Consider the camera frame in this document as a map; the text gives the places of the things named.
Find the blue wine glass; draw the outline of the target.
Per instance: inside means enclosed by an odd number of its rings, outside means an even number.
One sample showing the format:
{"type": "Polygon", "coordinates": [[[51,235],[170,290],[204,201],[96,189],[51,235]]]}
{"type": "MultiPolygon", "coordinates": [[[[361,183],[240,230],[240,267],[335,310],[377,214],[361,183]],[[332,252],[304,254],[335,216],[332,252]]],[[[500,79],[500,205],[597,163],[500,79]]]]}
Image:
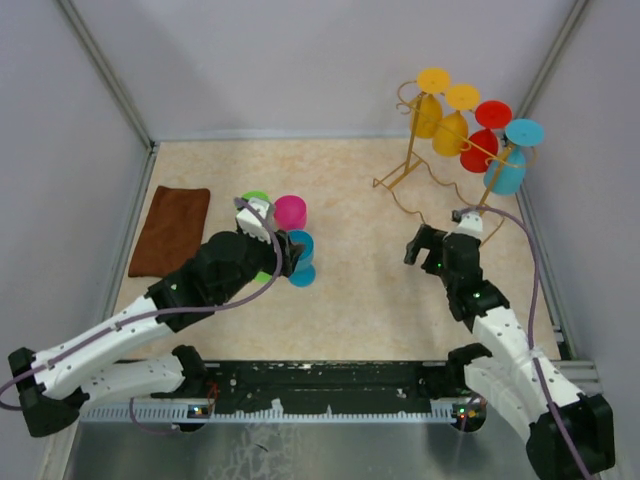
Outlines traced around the blue wine glass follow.
{"type": "Polygon", "coordinates": [[[304,251],[298,259],[294,273],[289,277],[289,282],[298,288],[309,287],[316,279],[313,237],[304,230],[293,230],[290,237],[293,243],[303,245],[304,251]]]}
{"type": "Polygon", "coordinates": [[[512,120],[504,130],[506,139],[504,160],[492,160],[485,172],[484,186],[496,195],[515,194],[527,172],[524,150],[541,144],[545,131],[541,124],[530,119],[512,120]]]}

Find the green wine glass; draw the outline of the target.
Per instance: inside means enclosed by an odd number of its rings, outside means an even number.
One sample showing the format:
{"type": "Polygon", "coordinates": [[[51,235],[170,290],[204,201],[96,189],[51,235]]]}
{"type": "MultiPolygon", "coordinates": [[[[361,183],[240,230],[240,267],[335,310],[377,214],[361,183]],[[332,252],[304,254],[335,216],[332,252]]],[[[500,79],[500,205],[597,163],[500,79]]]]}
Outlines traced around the green wine glass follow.
{"type": "Polygon", "coordinates": [[[267,274],[265,272],[260,271],[255,277],[254,277],[254,281],[257,282],[260,285],[265,285],[268,284],[272,279],[272,275],[271,274],[267,274]]]}
{"type": "Polygon", "coordinates": [[[241,196],[241,198],[247,202],[249,202],[251,199],[259,199],[265,202],[271,202],[269,196],[265,192],[260,190],[252,190],[246,192],[241,196]]]}

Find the pink wine glass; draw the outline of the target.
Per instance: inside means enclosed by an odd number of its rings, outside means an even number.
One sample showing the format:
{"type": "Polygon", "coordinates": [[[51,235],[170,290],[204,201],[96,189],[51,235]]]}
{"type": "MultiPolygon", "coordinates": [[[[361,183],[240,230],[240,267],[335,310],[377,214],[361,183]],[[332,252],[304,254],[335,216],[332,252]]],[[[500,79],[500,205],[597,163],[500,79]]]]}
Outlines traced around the pink wine glass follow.
{"type": "Polygon", "coordinates": [[[307,223],[306,202],[297,195],[284,195],[275,201],[274,218],[281,230],[303,230],[307,223]]]}

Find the red wine glass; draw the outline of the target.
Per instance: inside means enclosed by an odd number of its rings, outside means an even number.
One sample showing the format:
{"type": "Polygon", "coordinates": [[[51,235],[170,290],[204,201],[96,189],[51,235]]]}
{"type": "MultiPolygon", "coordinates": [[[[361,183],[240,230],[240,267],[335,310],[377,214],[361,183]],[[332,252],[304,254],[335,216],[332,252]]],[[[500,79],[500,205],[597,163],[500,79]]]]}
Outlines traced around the red wine glass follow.
{"type": "Polygon", "coordinates": [[[468,138],[460,154],[460,164],[471,173],[484,173],[488,170],[489,160],[499,150],[496,131],[509,124],[513,113],[506,103],[487,100],[477,107],[474,116],[480,129],[468,138]]]}

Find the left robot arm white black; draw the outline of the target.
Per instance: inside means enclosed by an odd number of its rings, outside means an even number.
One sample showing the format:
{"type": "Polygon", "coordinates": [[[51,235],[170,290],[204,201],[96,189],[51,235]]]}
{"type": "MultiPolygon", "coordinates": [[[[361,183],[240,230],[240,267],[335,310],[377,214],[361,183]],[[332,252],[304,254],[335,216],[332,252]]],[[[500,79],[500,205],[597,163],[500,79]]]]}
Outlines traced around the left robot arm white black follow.
{"type": "Polygon", "coordinates": [[[261,272],[290,276],[306,248],[287,232],[275,238],[270,244],[241,232],[217,233],[182,267],[102,324],[48,350],[12,352],[8,361],[29,434],[58,433],[102,404],[201,394],[208,369],[192,346],[179,345],[154,359],[122,358],[237,305],[235,295],[261,272]]]}

